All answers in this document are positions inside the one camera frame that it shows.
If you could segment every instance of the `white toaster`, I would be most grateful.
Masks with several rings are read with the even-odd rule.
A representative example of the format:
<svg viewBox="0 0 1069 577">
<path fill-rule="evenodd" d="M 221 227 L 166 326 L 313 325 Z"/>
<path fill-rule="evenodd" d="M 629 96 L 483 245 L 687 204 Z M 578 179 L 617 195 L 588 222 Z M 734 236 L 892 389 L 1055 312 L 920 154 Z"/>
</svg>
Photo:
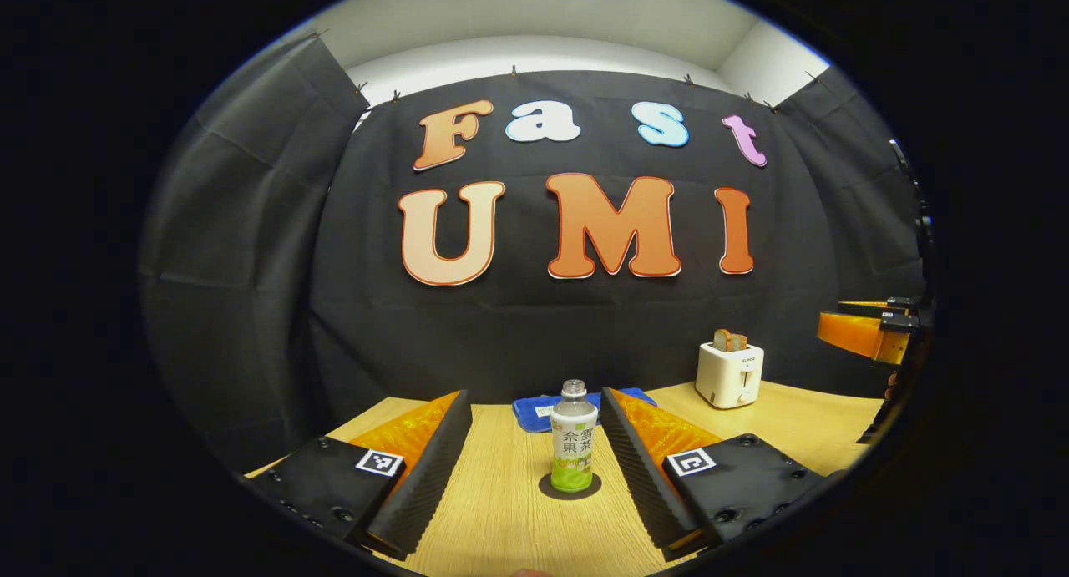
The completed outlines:
<svg viewBox="0 0 1069 577">
<path fill-rule="evenodd" d="M 739 352 L 721 352 L 711 342 L 698 348 L 698 376 L 694 387 L 714 407 L 727 409 L 757 401 L 761 387 L 764 349 L 747 345 Z"/>
</svg>

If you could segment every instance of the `white wall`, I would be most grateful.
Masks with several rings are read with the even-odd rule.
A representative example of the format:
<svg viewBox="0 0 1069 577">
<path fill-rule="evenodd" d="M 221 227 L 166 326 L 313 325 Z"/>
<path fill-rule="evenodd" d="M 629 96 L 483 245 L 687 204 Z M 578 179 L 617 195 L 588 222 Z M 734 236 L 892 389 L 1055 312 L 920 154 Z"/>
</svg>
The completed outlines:
<svg viewBox="0 0 1069 577">
<path fill-rule="evenodd" d="M 730 90 L 778 105 L 828 67 L 823 57 L 793 36 L 759 20 L 716 72 Z"/>
<path fill-rule="evenodd" d="M 353 82 L 367 82 L 363 95 L 371 106 L 436 85 L 484 76 L 521 72 L 606 71 L 678 79 L 691 75 L 698 85 L 739 94 L 713 71 L 682 59 L 609 42 L 566 36 L 489 36 L 447 42 L 382 57 L 347 68 Z"/>
</svg>

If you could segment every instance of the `green label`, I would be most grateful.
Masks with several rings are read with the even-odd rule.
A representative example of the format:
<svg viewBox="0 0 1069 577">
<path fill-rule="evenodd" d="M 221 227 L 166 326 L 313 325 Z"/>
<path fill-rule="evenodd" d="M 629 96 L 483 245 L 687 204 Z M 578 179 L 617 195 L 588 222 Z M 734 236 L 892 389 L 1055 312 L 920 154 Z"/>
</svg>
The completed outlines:
<svg viewBox="0 0 1069 577">
<path fill-rule="evenodd" d="M 589 420 L 572 423 L 551 418 L 553 424 L 553 469 L 549 483 L 564 493 L 583 492 L 593 481 L 594 427 Z"/>
</svg>

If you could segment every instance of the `table surface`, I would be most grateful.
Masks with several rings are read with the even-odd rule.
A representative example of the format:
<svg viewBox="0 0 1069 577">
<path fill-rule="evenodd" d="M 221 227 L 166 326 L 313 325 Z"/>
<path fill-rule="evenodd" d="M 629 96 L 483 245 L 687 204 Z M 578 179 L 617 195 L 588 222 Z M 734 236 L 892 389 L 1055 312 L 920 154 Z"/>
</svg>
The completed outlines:
<svg viewBox="0 0 1069 577">
<path fill-rule="evenodd" d="M 709 405 L 693 381 L 647 394 L 661 408 L 724 439 L 743 433 L 762 437 L 824 475 L 848 468 L 866 451 L 855 442 L 883 402 L 772 383 L 761 384 L 756 403 L 730 410 Z M 350 441 L 421 403 L 387 397 L 327 435 Z M 538 488 L 549 472 L 552 434 L 520 428 L 507 403 L 477 403 L 471 417 L 464 450 L 416 553 L 404 562 L 375 552 L 379 558 L 430 577 L 508 577 L 520 568 L 554 577 L 642 576 L 693 558 L 666 563 L 653 547 L 601 425 L 593 456 L 601 490 L 560 501 Z"/>
</svg>

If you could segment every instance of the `black backdrop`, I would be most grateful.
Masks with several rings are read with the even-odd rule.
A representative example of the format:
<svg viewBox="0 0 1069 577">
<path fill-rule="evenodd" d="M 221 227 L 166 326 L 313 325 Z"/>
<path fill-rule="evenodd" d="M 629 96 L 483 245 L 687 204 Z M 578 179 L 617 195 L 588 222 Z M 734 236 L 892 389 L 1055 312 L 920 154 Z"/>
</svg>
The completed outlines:
<svg viewBox="0 0 1069 577">
<path fill-rule="evenodd" d="M 717 327 L 766 349 L 769 381 L 881 395 L 886 372 L 817 340 L 817 318 L 836 299 L 920 292 L 916 207 L 879 118 L 858 112 L 859 97 L 842 78 L 834 81 L 804 91 L 790 113 L 718 90 L 610 72 L 493 76 L 374 108 L 341 159 L 312 266 L 313 342 L 335 420 L 385 395 L 431 399 L 467 388 L 475 403 L 509 403 L 552 394 L 569 378 L 592 390 L 681 384 L 694 378 L 697 347 Z M 465 155 L 413 170 L 423 149 L 420 120 L 481 98 L 494 110 L 479 116 L 475 139 L 458 139 Z M 582 135 L 568 142 L 509 139 L 511 109 L 539 100 L 567 103 Z M 666 147 L 641 140 L 631 118 L 637 102 L 679 108 L 690 142 Z M 743 157 L 721 123 L 730 115 L 755 129 L 768 166 Z M 588 279 L 551 277 L 559 218 L 545 181 L 566 171 L 592 174 L 618 208 L 635 177 L 671 182 L 681 272 L 642 279 L 623 268 L 611 276 L 599 264 Z M 467 205 L 456 193 L 481 181 L 507 188 L 497 200 L 490 268 L 459 287 L 409 277 L 398 200 L 444 189 L 437 250 L 455 258 L 467 241 Z M 750 198 L 750 274 L 718 268 L 724 218 L 714 191 L 721 186 Z M 597 258 L 589 241 L 587 249 Z"/>
<path fill-rule="evenodd" d="M 419 121 L 489 98 L 459 161 L 416 173 Z M 582 135 L 518 143 L 511 109 L 564 102 Z M 635 102 L 675 105 L 691 140 L 652 146 Z M 149 213 L 139 274 L 153 352 L 175 402 L 230 466 L 250 470 L 386 395 L 474 402 L 694 378 L 717 327 L 766 349 L 769 381 L 881 395 L 886 369 L 816 338 L 838 299 L 917 295 L 916 207 L 886 127 L 835 71 L 771 112 L 718 90 L 609 72 L 495 76 L 367 109 L 322 42 L 294 32 L 214 93 L 174 144 Z M 743 118 L 768 166 L 742 157 L 721 123 Z M 592 174 L 616 207 L 633 178 L 671 182 L 676 277 L 600 266 L 589 279 L 546 272 L 558 204 L 545 178 Z M 494 260 L 459 287 L 404 271 L 397 201 L 444 189 L 437 250 L 466 246 L 478 181 L 497 200 Z M 723 274 L 721 186 L 750 197 L 750 274 Z M 633 253 L 634 243 L 629 256 Z M 597 258 L 590 243 L 588 254 Z"/>
</svg>

